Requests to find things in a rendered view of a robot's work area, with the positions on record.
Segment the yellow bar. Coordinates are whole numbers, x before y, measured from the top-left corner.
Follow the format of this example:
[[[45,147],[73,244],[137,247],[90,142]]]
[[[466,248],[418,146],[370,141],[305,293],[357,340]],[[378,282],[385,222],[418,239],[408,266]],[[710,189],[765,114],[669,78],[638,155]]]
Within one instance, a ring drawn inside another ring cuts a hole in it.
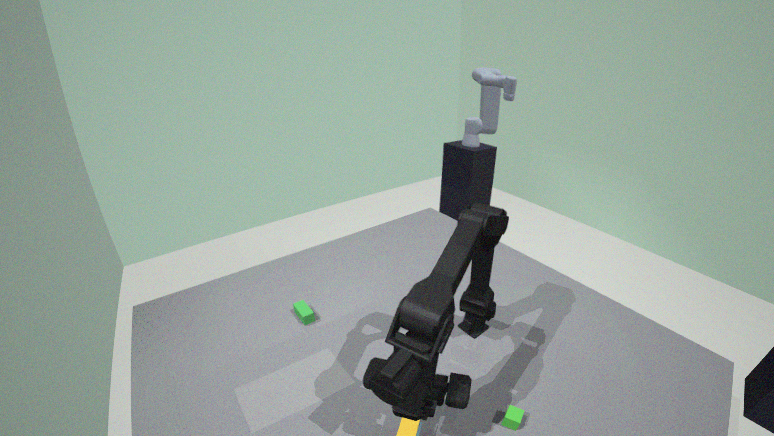
[[[402,418],[396,436],[416,436],[420,419],[418,421]]]

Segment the small green block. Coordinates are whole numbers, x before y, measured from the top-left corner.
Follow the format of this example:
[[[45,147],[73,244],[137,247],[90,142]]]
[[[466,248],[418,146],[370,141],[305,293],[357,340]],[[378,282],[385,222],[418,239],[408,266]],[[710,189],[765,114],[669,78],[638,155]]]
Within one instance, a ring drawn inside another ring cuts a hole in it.
[[[315,322],[314,312],[303,300],[296,302],[293,304],[293,306],[295,314],[300,318],[305,326]]]
[[[515,431],[521,423],[523,414],[523,409],[509,405],[501,425]]]

